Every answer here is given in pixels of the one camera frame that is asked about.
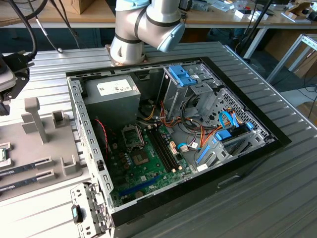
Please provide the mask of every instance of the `green circuit board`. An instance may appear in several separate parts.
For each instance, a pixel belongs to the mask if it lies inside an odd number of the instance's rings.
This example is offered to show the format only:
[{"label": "green circuit board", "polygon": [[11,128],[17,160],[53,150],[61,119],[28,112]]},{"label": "green circuit board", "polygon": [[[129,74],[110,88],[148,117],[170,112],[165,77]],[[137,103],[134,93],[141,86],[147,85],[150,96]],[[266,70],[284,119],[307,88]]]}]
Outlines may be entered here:
[{"label": "green circuit board", "polygon": [[[165,145],[172,141],[165,126],[160,126],[158,131]],[[180,154],[175,157],[180,167],[174,172],[167,172],[147,132],[140,132],[144,140],[143,148],[128,152],[125,143],[120,142],[115,149],[111,148],[110,176],[114,186],[111,196],[115,207],[180,181],[192,173]]]}]

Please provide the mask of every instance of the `ram slot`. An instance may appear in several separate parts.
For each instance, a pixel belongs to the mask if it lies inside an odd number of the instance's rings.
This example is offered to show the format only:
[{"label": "ram slot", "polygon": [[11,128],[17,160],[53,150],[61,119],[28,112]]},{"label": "ram slot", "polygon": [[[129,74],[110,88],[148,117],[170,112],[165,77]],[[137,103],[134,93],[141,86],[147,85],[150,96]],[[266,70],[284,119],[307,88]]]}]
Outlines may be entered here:
[{"label": "ram slot", "polygon": [[159,158],[161,159],[165,170],[169,173],[173,169],[176,169],[178,165],[172,153],[170,152],[169,148],[166,146],[165,142],[163,141],[161,134],[158,131],[153,130],[148,132],[148,137],[150,141],[152,142],[156,152],[158,153]]}]

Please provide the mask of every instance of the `aluminum profile table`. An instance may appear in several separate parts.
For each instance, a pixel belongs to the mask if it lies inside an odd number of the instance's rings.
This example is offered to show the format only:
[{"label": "aluminum profile table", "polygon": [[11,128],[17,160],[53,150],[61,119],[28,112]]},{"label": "aluminum profile table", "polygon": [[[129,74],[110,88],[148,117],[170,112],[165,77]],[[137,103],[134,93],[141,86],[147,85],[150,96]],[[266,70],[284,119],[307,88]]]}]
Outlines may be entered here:
[{"label": "aluminum profile table", "polygon": [[296,50],[302,45],[306,44],[306,48],[303,52],[297,57],[297,59],[293,62],[293,64],[288,68],[289,71],[294,71],[298,68],[298,65],[305,59],[305,57],[309,54],[311,55],[313,51],[317,51],[317,34],[301,34],[294,44],[289,48],[287,53],[281,59],[281,61],[274,68],[272,73],[267,77],[267,82],[272,82],[277,74],[281,71],[281,69],[285,66],[290,57],[296,52]]},{"label": "aluminum profile table", "polygon": [[[169,54],[146,47],[149,60],[210,57],[292,140],[244,180],[135,235],[168,237],[315,237],[317,218],[317,130],[266,81],[217,42],[180,44]],[[22,100],[37,96],[40,115],[63,109],[73,118],[65,72],[110,66],[104,49],[39,53],[31,79],[0,125],[20,120]],[[79,138],[74,138],[80,153]],[[78,238],[69,190],[81,177],[0,202],[1,237]]]}]

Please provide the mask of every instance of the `red cable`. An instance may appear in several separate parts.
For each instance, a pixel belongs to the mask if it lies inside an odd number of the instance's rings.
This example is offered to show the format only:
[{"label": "red cable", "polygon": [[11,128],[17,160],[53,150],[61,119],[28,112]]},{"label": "red cable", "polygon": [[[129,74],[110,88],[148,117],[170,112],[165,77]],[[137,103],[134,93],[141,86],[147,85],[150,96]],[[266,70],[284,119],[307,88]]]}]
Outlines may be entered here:
[{"label": "red cable", "polygon": [[105,129],[104,125],[98,119],[95,119],[95,120],[101,125],[101,127],[104,130],[105,139],[106,139],[106,160],[107,160],[107,158],[108,158],[108,140],[107,140],[106,129]]}]

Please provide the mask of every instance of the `motherboard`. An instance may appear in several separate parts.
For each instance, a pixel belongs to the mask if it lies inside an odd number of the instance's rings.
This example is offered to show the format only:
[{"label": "motherboard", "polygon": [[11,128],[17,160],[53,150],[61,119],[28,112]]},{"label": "motherboard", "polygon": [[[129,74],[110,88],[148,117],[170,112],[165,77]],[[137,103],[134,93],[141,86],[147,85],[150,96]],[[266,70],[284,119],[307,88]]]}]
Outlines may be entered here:
[{"label": "motherboard", "polygon": [[114,143],[111,145],[109,170],[114,185],[111,197],[115,207],[192,174],[164,125],[130,128],[128,133],[125,133],[127,128],[122,134],[116,133],[119,136],[112,140]]}]

